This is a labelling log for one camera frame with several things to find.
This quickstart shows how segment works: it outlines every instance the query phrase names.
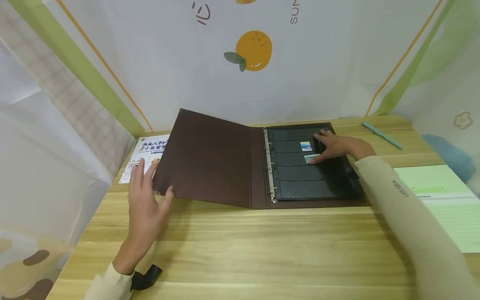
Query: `arm sleeve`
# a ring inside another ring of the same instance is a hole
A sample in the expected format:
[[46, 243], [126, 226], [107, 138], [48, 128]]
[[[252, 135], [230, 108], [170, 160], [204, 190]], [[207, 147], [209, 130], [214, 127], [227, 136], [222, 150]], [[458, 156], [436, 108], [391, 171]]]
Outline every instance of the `arm sleeve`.
[[132, 277], [119, 274], [110, 264], [102, 276], [95, 276], [84, 300], [127, 300], [132, 295]]
[[422, 201], [378, 156], [355, 163], [366, 188], [409, 254], [422, 300], [480, 299], [460, 249]]

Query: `orange fruit drawing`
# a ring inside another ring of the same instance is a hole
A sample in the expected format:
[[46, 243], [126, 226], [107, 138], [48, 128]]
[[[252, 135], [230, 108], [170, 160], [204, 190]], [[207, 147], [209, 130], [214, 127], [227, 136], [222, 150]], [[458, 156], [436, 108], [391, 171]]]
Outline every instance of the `orange fruit drawing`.
[[237, 0], [238, 4], [249, 4], [249, 3], [254, 3], [257, 0]]
[[240, 71], [259, 71], [267, 66], [272, 57], [272, 41], [265, 33], [253, 30], [243, 34], [235, 52], [225, 52], [224, 57], [237, 64]]

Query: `desk surface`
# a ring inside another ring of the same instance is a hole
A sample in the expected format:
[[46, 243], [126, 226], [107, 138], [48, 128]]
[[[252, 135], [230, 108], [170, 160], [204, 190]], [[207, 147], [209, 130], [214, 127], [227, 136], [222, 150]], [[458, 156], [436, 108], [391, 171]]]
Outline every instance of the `desk surface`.
[[[363, 128], [367, 120], [404, 145]], [[444, 162], [400, 116], [330, 121], [337, 134], [370, 142], [393, 167]], [[83, 299], [128, 233], [127, 185], [118, 172], [49, 300]], [[466, 255], [480, 282], [480, 256]], [[249, 210], [175, 199], [153, 253], [164, 273], [133, 299], [413, 299], [411, 262], [371, 207]]]

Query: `green pen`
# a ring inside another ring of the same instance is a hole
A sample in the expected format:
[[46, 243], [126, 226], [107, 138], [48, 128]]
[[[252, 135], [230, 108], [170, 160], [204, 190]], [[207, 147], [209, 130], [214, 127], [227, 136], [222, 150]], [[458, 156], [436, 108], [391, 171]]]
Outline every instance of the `green pen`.
[[371, 132], [373, 132], [374, 134], [380, 136], [381, 138], [383, 138], [384, 140], [386, 140], [387, 142], [389, 142], [390, 144], [392, 144], [393, 146], [397, 147], [398, 149], [403, 149], [403, 146], [402, 144], [400, 144], [399, 142], [397, 142], [396, 140], [388, 137], [385, 133], [381, 132], [380, 130], [376, 129], [374, 126], [370, 125], [369, 123], [367, 122], [362, 122], [361, 123], [363, 127], [365, 127], [366, 129], [370, 130]]

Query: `plaid pattern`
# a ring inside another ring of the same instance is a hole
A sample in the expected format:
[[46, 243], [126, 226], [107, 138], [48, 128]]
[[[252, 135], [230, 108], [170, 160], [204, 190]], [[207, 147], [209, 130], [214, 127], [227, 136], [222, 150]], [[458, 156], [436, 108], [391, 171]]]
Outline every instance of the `plaid pattern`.
[[0, 1], [0, 38], [115, 177], [129, 146], [134, 142], [132, 135], [7, 1]]

